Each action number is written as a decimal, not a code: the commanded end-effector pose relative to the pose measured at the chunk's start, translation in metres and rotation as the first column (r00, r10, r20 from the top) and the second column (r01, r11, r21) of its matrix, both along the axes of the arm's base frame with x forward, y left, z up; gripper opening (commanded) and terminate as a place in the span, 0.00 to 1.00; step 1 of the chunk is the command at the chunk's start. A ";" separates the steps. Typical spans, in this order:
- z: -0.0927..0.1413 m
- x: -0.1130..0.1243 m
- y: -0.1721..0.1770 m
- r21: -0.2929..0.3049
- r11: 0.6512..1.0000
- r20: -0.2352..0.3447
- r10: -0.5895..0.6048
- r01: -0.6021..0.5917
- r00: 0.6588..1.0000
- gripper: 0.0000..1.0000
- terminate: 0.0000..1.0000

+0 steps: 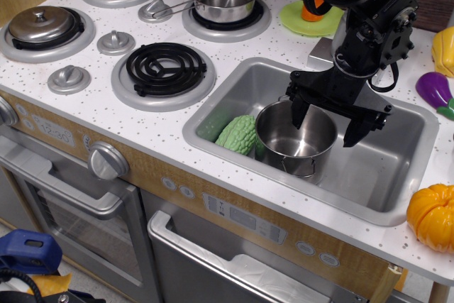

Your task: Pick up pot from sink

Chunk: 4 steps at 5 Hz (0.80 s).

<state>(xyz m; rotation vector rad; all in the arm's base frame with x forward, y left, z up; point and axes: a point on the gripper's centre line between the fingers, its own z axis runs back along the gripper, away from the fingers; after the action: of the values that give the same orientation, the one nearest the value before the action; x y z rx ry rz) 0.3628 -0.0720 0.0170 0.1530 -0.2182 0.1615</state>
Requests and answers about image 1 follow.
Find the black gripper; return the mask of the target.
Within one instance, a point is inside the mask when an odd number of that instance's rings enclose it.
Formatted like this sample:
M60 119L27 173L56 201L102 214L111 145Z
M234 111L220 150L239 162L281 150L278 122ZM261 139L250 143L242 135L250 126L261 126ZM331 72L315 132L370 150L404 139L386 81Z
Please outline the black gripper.
M286 95L292 101L292 124L300 129L309 107L317 106L350 120L343 147L360 142L370 129L381 129L392 113L392 105L375 93L365 79L351 77L337 67L290 73Z

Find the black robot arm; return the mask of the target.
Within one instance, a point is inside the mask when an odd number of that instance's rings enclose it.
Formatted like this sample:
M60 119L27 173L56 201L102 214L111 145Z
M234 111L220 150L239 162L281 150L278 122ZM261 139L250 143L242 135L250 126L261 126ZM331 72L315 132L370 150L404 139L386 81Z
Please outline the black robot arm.
M310 106L350 119L343 145L353 147L369 132L384 127L393 106L380 93L389 92L399 78L397 63L414 48L410 36L418 0L303 0L315 15L333 7L345 9L344 36L333 54L333 66L320 72L293 71L287 96L292 123L300 128ZM394 82L373 85L372 78L389 67Z

